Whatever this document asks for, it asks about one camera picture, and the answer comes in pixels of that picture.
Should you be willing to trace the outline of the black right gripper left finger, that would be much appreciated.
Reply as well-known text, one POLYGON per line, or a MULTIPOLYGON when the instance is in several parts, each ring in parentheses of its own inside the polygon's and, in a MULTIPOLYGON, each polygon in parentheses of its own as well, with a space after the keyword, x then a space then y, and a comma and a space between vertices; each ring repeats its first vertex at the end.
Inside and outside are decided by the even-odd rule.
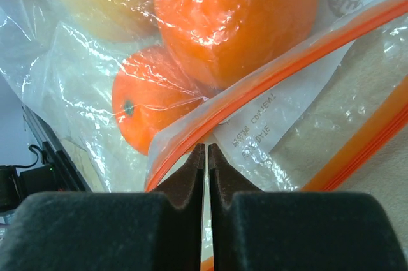
POLYGON ((205 147, 148 193, 26 198, 1 243, 2 270, 199 270, 205 147))

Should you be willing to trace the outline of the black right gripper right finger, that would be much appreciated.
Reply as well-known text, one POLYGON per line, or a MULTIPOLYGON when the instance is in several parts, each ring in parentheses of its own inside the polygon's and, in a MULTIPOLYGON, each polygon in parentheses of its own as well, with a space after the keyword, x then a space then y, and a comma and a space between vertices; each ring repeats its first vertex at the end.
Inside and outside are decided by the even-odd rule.
POLYGON ((369 194, 266 192, 208 148, 216 270, 406 270, 381 204, 369 194))

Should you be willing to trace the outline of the clear bag red zipper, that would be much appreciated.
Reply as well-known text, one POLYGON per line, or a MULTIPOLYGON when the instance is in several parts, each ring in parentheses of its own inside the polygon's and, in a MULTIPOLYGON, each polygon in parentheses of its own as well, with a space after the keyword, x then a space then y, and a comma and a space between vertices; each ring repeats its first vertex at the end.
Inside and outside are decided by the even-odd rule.
POLYGON ((407 0, 1 0, 1 77, 103 190, 216 143, 265 191, 407 148, 407 0))

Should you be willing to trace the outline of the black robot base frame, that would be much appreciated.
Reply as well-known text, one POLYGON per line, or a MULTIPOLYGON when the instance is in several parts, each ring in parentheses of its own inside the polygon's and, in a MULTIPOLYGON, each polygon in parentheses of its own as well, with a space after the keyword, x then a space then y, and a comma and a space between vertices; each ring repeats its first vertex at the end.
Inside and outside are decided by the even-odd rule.
POLYGON ((34 154, 29 165, 1 165, 1 225, 11 222, 15 209, 31 194, 45 191, 90 191, 52 128, 27 106, 24 122, 34 135, 28 146, 34 154))

